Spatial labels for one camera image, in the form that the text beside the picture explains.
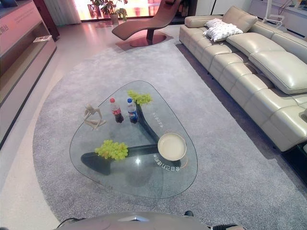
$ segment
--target chair base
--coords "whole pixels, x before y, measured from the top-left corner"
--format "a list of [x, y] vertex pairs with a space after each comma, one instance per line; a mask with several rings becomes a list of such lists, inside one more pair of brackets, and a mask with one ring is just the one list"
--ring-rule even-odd
[[142, 46], [151, 46], [160, 42], [163, 42], [166, 39], [165, 35], [154, 35], [152, 40], [146, 39], [146, 37], [141, 37], [130, 42], [132, 47], [142, 47]]

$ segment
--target chaise lounge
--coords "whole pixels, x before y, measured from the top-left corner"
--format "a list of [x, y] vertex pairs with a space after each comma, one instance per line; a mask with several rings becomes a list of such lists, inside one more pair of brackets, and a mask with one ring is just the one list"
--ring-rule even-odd
[[147, 20], [129, 21], [112, 30], [112, 33], [122, 40], [127, 40], [133, 34], [147, 30], [146, 39], [135, 41], [131, 43], [131, 46], [148, 46], [166, 39], [166, 36], [154, 36], [154, 31], [161, 29], [170, 24], [178, 10], [182, 0], [162, 0], [156, 15], [153, 18]]

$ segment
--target white floor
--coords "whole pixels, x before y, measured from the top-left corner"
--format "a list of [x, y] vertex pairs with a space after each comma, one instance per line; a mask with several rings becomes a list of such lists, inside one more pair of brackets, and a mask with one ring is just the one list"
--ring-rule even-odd
[[[59, 221], [45, 202], [33, 165], [35, 124], [45, 99], [56, 83], [83, 59], [103, 52], [121, 40], [104, 23], [82, 23], [59, 28], [57, 51], [42, 74], [0, 151], [3, 186], [0, 190], [0, 227], [9, 230], [50, 230]], [[178, 40], [179, 25], [162, 29]]]

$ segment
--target white bowl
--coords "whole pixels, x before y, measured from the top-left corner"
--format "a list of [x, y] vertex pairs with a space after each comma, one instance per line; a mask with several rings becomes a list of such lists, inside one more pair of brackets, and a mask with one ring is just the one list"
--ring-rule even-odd
[[183, 137], [176, 133], [166, 133], [158, 141], [161, 156], [169, 161], [178, 161], [187, 152], [187, 145]]

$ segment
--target plastic bottle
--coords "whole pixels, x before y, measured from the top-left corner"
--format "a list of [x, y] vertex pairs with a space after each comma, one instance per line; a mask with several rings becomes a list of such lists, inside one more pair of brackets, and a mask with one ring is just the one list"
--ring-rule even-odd
[[115, 99], [114, 98], [110, 98], [110, 102], [111, 102], [111, 110], [112, 110], [112, 113], [114, 114], [115, 116], [115, 121], [117, 123], [122, 123], [124, 118], [123, 116], [121, 115], [121, 110], [120, 110], [120, 106], [115, 102]]
[[131, 98], [128, 98], [127, 101], [128, 101], [127, 110], [128, 110], [128, 113], [129, 113], [130, 122], [137, 123], [138, 122], [138, 114], [136, 113], [135, 103], [132, 101]]

